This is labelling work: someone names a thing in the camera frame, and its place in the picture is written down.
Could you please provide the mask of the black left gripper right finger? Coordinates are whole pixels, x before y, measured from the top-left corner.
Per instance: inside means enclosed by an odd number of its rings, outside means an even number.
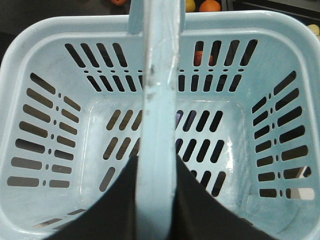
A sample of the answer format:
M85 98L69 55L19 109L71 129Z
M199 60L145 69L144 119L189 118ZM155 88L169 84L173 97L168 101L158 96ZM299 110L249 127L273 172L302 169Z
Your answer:
M176 155L170 240L273 240L214 199Z

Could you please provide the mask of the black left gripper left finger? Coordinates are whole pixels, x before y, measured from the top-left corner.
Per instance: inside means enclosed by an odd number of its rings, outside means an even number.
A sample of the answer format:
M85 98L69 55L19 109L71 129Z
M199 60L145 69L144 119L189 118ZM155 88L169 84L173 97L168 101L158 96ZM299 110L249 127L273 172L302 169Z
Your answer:
M85 213L50 240L136 239L136 178L138 157L132 156L108 191Z

